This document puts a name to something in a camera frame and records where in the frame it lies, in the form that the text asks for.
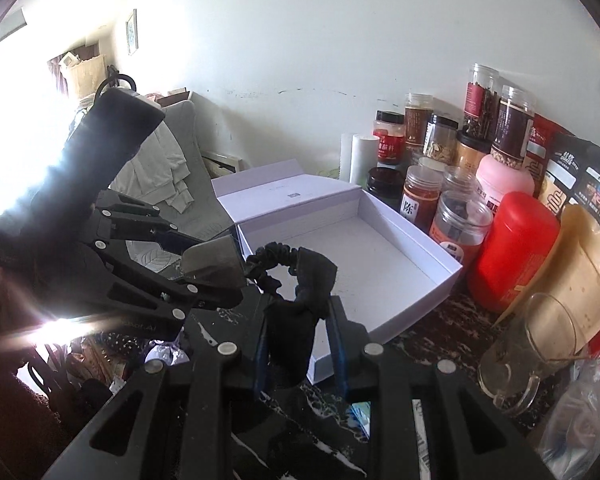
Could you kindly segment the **white gift box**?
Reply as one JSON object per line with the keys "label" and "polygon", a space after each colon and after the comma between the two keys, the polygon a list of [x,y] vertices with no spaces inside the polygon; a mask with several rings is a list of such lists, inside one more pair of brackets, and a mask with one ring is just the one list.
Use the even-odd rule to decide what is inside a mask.
{"label": "white gift box", "polygon": [[460,264],[398,212],[349,182],[287,160],[220,177],[216,198],[242,253],[271,242],[305,247],[338,268],[332,292],[347,318],[386,344],[449,297]]}

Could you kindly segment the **light grey garment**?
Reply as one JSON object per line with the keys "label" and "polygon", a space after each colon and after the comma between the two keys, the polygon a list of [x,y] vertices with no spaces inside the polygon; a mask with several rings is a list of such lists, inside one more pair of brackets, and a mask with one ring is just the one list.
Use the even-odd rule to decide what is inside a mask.
{"label": "light grey garment", "polygon": [[160,122],[109,187],[151,206],[166,203],[182,214],[195,201],[185,182],[189,176],[180,144]]}

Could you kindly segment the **grey chair with cushion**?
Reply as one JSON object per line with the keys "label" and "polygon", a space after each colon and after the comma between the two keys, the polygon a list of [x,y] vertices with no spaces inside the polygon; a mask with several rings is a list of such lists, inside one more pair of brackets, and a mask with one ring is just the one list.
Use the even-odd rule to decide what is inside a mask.
{"label": "grey chair with cushion", "polygon": [[191,100],[185,100],[165,107],[163,121],[172,131],[186,158],[190,176],[185,179],[194,202],[179,214],[166,203],[160,203],[160,216],[174,223],[182,232],[212,240],[225,233],[232,226],[232,220],[215,197],[211,178],[208,174],[195,131],[196,110]]}

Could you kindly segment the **black lid dark jar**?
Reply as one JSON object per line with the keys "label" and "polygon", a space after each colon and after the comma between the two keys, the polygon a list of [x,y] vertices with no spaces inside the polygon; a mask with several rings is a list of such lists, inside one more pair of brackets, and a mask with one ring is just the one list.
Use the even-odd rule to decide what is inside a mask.
{"label": "black lid dark jar", "polygon": [[399,210],[402,200],[404,175],[400,171],[375,167],[367,174],[366,191],[393,210]]}

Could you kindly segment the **jar with red powder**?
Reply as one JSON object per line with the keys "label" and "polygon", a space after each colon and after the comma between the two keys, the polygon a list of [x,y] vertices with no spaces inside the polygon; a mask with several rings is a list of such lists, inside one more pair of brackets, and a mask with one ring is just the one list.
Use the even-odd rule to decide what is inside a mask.
{"label": "jar with red powder", "polygon": [[443,176],[423,166],[407,168],[399,212],[422,232],[428,233],[437,211]]}

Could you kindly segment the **white paper roll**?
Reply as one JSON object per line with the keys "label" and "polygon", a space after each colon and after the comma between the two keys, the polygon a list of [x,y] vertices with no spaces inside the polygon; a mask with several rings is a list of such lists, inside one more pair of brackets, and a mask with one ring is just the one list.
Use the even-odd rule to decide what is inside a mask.
{"label": "white paper roll", "polygon": [[377,165],[379,138],[345,133],[340,139],[339,179],[365,186],[368,172]]}

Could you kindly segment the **red label sauce jar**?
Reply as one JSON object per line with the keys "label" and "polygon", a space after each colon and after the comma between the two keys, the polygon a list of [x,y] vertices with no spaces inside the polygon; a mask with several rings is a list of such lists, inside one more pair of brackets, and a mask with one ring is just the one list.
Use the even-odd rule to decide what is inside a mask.
{"label": "red label sauce jar", "polygon": [[400,164],[405,148],[404,115],[378,110],[373,135],[379,139],[378,162],[388,165]]}

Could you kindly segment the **clear glass mug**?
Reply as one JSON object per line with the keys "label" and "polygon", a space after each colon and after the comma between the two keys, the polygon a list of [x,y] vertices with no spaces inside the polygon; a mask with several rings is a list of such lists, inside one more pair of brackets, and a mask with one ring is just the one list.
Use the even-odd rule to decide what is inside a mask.
{"label": "clear glass mug", "polygon": [[478,382],[508,417],[528,411],[541,382],[588,352],[573,314],[553,296],[536,292],[482,356]]}

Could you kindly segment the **orange jar black lid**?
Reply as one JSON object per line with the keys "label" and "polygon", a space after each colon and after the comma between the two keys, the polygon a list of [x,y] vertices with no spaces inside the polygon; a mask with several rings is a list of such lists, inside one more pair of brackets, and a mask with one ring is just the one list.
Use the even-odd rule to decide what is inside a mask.
{"label": "orange jar black lid", "polygon": [[491,143],[488,140],[476,139],[458,130],[453,165],[475,174],[483,157],[490,151]]}

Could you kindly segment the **red foil bag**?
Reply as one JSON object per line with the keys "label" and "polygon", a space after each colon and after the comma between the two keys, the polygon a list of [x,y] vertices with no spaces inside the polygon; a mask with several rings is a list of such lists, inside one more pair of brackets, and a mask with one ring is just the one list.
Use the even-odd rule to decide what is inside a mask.
{"label": "red foil bag", "polygon": [[522,168],[527,169],[534,182],[533,196],[538,197],[550,156],[550,142],[556,133],[572,136],[572,133],[561,125],[535,114],[527,143],[526,156]]}

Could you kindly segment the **brown kraft paper bag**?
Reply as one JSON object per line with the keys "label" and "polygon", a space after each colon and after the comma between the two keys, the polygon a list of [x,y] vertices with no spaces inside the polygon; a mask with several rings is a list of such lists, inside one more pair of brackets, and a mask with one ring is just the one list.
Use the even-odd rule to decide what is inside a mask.
{"label": "brown kraft paper bag", "polygon": [[575,359],[600,331],[600,225],[584,207],[565,206],[550,253],[498,319],[524,311],[548,362]]}

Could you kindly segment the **tall jar red label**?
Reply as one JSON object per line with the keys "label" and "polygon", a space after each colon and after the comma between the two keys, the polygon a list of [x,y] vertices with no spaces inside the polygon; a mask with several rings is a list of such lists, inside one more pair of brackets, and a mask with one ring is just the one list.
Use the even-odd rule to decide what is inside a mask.
{"label": "tall jar red label", "polygon": [[491,141],[498,114],[500,73],[475,63],[469,71],[465,94],[463,131],[473,139]]}

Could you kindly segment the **tall jar dark brown label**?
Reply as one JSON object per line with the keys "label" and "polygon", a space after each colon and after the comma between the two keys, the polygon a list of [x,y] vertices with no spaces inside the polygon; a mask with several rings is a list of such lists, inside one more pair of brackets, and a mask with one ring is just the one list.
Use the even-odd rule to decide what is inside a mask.
{"label": "tall jar dark brown label", "polygon": [[534,112],[535,97],[530,92],[504,84],[491,145],[491,156],[497,162],[514,169],[522,167]]}

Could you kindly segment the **clear plastic bag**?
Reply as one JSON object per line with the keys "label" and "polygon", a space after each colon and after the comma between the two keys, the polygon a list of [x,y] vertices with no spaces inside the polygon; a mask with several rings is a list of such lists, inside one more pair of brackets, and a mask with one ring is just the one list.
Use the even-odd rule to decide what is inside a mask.
{"label": "clear plastic bag", "polygon": [[528,437],[556,479],[582,479],[600,457],[600,359],[579,361],[550,412]]}

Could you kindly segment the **black oatmeal bag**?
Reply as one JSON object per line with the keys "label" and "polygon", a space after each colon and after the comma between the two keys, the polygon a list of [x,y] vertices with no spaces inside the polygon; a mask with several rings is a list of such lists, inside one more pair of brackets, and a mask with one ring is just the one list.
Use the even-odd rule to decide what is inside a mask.
{"label": "black oatmeal bag", "polygon": [[581,205],[600,225],[600,147],[555,133],[550,141],[539,201],[559,218],[566,205]]}

